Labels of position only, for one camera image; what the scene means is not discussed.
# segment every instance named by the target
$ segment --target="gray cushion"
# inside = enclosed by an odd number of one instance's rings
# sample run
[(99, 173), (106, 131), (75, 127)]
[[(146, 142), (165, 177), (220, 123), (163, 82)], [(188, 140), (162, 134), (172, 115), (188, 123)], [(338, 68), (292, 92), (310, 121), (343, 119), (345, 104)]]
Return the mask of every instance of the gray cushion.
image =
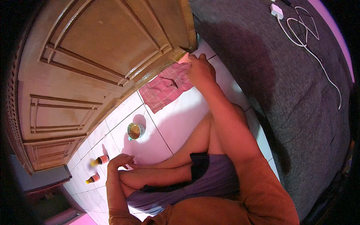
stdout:
[[(190, 0), (195, 29), (211, 46), (244, 91), (268, 138), (280, 181), (295, 203), (299, 219), (341, 168), (350, 141), (348, 99), (350, 72), (336, 38), (307, 1), (291, 0), (314, 17), (320, 40), (308, 37), (310, 49), (293, 44), (270, 14), (271, 1)], [(276, 2), (288, 17), (293, 8)], [(305, 24), (315, 30), (310, 17)], [(300, 34), (297, 22), (293, 29)]]

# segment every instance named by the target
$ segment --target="person's hand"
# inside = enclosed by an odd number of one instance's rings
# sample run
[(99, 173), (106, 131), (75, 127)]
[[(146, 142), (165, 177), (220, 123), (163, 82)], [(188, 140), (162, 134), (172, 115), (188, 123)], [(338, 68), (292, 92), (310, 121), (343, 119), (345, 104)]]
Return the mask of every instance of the person's hand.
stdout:
[(119, 167), (123, 166), (125, 169), (128, 170), (129, 168), (126, 166), (126, 164), (133, 163), (134, 157), (135, 157), (134, 155), (130, 156), (128, 154), (121, 153), (117, 157), (110, 160), (110, 162), (108, 164), (108, 168), (113, 168), (113, 169), (117, 170)]
[(133, 168), (134, 170), (142, 169), (141, 165), (135, 164), (134, 161), (129, 162), (128, 165)]
[(199, 58), (190, 55), (191, 60), (188, 78), (193, 85), (199, 90), (206, 90), (212, 84), (216, 84), (215, 69), (206, 60), (206, 55), (201, 54)]

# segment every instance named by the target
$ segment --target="pink wall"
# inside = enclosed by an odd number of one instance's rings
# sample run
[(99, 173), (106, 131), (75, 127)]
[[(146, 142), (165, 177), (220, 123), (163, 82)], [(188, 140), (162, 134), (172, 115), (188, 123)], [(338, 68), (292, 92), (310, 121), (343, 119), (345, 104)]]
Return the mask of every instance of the pink wall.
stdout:
[(339, 42), (341, 50), (342, 50), (342, 52), (343, 52), (343, 54), (345, 56), (345, 59), (347, 61), (347, 65), (349, 66), (352, 82), (355, 83), (354, 73), (352, 71), (350, 53), (349, 53), (349, 50), (347, 49), (345, 40), (342, 37), (341, 32), (340, 32), (338, 26), (336, 25), (334, 19), (331, 17), (329, 11), (321, 3), (320, 0), (308, 0), (308, 1), (319, 12), (319, 14), (322, 16), (322, 18), (324, 18), (325, 22), (328, 24), (331, 31), (334, 33), (334, 36), (336, 37), (337, 41)]
[(96, 223), (93, 221), (93, 219), (91, 219), (91, 217), (87, 213), (81, 216), (80, 218), (78, 218), (77, 220), (75, 220), (74, 222), (71, 222), (69, 225), (84, 225), (84, 224), (96, 225)]

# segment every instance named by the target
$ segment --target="pink cloth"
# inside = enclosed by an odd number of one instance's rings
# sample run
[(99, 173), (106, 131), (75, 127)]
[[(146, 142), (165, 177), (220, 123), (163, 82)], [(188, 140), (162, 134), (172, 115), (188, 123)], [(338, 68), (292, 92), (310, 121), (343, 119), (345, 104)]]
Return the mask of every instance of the pink cloth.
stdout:
[(139, 93), (153, 113), (177, 99), (193, 84), (188, 79), (190, 63), (174, 63), (139, 89)]

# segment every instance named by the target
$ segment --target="glass bottle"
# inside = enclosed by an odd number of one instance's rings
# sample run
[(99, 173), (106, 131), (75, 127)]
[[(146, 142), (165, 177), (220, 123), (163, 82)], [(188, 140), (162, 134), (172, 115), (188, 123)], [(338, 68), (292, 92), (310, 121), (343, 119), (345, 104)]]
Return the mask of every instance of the glass bottle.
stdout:
[(95, 167), (97, 165), (102, 165), (104, 163), (107, 163), (109, 161), (109, 156), (103, 155), (98, 157), (97, 159), (90, 159), (90, 165)]
[(97, 174), (92, 175), (88, 180), (85, 181), (85, 183), (94, 183), (96, 181), (100, 180), (100, 176)]

